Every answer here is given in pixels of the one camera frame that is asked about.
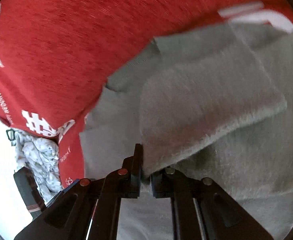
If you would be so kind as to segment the grey fleece garment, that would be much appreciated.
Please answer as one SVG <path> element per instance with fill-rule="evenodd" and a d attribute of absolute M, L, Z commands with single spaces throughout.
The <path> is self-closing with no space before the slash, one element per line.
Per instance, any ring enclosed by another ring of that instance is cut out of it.
<path fill-rule="evenodd" d="M 145 177 L 210 177 L 273 237 L 293 228 L 293 32 L 217 24 L 154 38 L 108 77 L 80 133 L 100 179 L 143 145 Z"/>

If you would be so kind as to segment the dark grey box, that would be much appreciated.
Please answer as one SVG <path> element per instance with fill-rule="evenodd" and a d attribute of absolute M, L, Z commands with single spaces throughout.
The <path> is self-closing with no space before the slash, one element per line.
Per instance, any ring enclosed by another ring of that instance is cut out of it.
<path fill-rule="evenodd" d="M 37 218 L 46 209 L 46 204 L 37 189 L 32 171 L 22 167 L 14 173 L 14 180 L 28 212 L 33 219 Z"/>

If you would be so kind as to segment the red blanket with white print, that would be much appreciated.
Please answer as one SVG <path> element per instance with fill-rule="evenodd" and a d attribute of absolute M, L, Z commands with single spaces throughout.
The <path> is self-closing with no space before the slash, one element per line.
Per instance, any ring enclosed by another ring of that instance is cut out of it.
<path fill-rule="evenodd" d="M 0 0 L 0 120 L 59 141 L 62 185 L 83 177 L 79 133 L 106 78 L 155 36 L 236 18 L 293 23 L 293 0 Z"/>

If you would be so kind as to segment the white floral patterned cloth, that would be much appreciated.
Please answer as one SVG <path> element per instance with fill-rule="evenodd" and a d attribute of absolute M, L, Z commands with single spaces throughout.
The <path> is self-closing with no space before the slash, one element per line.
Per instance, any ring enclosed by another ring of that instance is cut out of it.
<path fill-rule="evenodd" d="M 47 204 L 62 190 L 60 180 L 59 147 L 47 138 L 33 136 L 22 130 L 15 130 L 16 168 L 31 170 L 37 189 Z"/>

